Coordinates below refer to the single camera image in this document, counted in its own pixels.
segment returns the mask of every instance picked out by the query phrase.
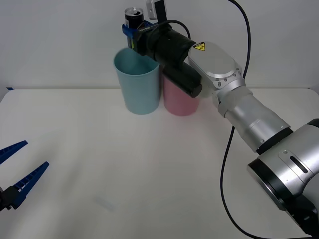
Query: white table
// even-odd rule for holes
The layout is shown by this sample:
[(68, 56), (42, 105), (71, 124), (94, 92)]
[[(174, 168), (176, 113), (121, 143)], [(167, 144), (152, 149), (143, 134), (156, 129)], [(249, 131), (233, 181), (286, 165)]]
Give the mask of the white table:
[[(312, 90), (253, 92), (293, 130), (319, 117)], [(120, 90), (13, 90), (0, 104), (0, 148), (29, 145), (1, 165), (0, 184), (50, 166), (18, 210), (0, 213), (0, 238), (244, 238), (219, 193), (230, 130), (211, 99), (188, 117), (162, 104), (139, 116)], [(305, 235), (247, 173), (256, 157), (235, 133), (224, 183), (234, 219), (258, 236)]]

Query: yellow warning label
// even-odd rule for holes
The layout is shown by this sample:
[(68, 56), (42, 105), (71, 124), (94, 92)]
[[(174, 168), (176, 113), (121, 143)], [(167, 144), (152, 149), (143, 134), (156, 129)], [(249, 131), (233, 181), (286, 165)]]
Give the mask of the yellow warning label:
[(197, 50), (205, 51), (206, 49), (205, 42), (195, 45), (194, 48)]

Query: cable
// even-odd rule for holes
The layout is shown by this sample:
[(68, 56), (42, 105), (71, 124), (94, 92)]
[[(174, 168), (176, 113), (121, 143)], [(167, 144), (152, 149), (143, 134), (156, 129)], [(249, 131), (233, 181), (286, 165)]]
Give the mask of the cable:
[(147, 42), (146, 42), (146, 47), (147, 47), (148, 49), (150, 49), (150, 48), (149, 48), (149, 39), (150, 39), (151, 36), (154, 34), (155, 30), (158, 29), (160, 26), (165, 25), (165, 24), (168, 24), (168, 23), (175, 23), (175, 24), (181, 25), (181, 26), (185, 29), (185, 31), (187, 32), (187, 37), (188, 37), (189, 39), (191, 39), (191, 37), (190, 37), (190, 32), (189, 32), (187, 26), (186, 26), (184, 23), (182, 23), (182, 22), (180, 22), (180, 21), (177, 21), (177, 20), (167, 20), (167, 21), (164, 21), (164, 22), (158, 24), (158, 25), (151, 31), (151, 33), (149, 34), (148, 39), (147, 39)]
[(246, 66), (245, 66), (245, 70), (244, 70), (244, 74), (243, 74), (243, 78), (246, 77), (247, 71), (248, 71), (248, 66), (249, 66), (249, 61), (250, 61), (250, 49), (251, 49), (251, 36), (250, 36), (250, 25), (249, 25), (249, 21), (247, 18), (247, 15), (244, 11), (244, 9), (241, 7), (241, 5), (239, 5), (235, 0), (227, 0), (229, 2), (231, 2), (232, 4), (234, 4), (239, 10), (240, 12), (243, 14), (243, 17), (245, 19), (245, 23), (246, 23), (246, 27), (247, 27), (247, 37), (248, 37), (248, 48), (247, 48), (247, 60), (246, 60)]
[[(246, 22), (246, 26), (247, 26), (247, 35), (248, 35), (248, 50), (247, 50), (247, 60), (246, 60), (246, 66), (245, 66), (245, 70), (244, 70), (244, 74), (243, 74), (243, 77), (245, 78), (246, 77), (246, 74), (247, 74), (247, 70), (248, 70), (248, 66), (249, 66), (249, 61), (250, 61), (250, 48), (251, 48), (251, 35), (250, 35), (250, 26), (249, 26), (249, 21), (248, 21), (248, 18), (247, 18), (247, 15), (244, 11), (244, 9), (235, 1), (235, 0), (228, 0), (229, 2), (231, 2), (232, 4), (234, 4), (236, 7), (238, 7), (238, 9), (241, 11), (241, 13), (243, 14), (244, 16), (244, 19), (245, 19), (245, 22)], [(231, 222), (234, 224), (234, 226), (243, 234), (245, 234), (246, 236), (249, 236), (251, 238), (254, 238), (254, 239), (271, 239), (271, 238), (262, 238), (262, 237), (258, 237), (258, 236), (255, 236), (253, 234), (250, 234), (248, 232), (246, 232), (245, 230), (243, 230), (236, 222), (235, 220), (233, 219), (233, 217), (231, 216), (229, 210), (228, 210), (228, 207), (227, 207), (227, 204), (226, 204), (226, 201), (225, 201), (225, 197), (224, 197), (224, 189), (223, 189), (223, 179), (224, 179), (224, 171), (225, 171), (225, 165), (226, 165), (226, 160), (227, 160), (227, 156), (228, 156), (228, 152), (229, 152), (229, 148), (230, 148), (230, 145), (231, 145), (231, 141), (233, 139), (233, 136), (234, 136), (234, 132), (235, 132), (235, 127), (232, 127), (231, 129), (231, 133), (230, 133), (230, 136), (229, 136), (229, 139), (228, 139), (228, 143), (227, 143), (227, 147), (226, 147), (226, 150), (225, 150), (225, 154), (224, 154), (224, 159), (223, 159), (223, 163), (222, 163), (222, 166), (221, 166), (221, 172), (220, 172), (220, 195), (221, 195), (221, 200), (223, 201), (223, 205), (224, 205), (224, 208), (225, 208), (225, 211), (229, 217), (229, 219), (231, 220)], [(287, 239), (314, 239), (314, 238), (319, 238), (319, 237), (302, 237), (302, 238), (287, 238)]]

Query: white wall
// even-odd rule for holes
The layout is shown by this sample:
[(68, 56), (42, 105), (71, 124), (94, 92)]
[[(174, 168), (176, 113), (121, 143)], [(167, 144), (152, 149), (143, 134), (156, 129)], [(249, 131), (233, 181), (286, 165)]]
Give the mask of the white wall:
[[(146, 0), (1, 0), (0, 83), (14, 88), (117, 87), (115, 53), (126, 46), (127, 7)], [(319, 82), (319, 1), (238, 0), (252, 29), (249, 86)], [(166, 0), (169, 19), (210, 40), (242, 66), (246, 28), (226, 0)]]

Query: silver robot arm segment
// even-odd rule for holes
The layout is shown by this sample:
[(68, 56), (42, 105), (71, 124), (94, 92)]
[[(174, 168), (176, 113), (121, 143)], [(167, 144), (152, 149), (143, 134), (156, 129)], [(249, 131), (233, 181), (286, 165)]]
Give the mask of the silver robot arm segment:
[(213, 102), (254, 151), (290, 126), (259, 102), (246, 87), (240, 66), (220, 47), (205, 42), (205, 51), (192, 47), (190, 65), (213, 89)]
[(216, 44), (203, 42), (189, 51), (190, 65), (213, 90), (219, 113), (236, 128), (259, 157), (247, 166), (277, 207), (301, 229), (319, 236), (315, 206), (302, 195), (319, 172), (319, 119), (293, 132), (246, 87), (241, 68)]

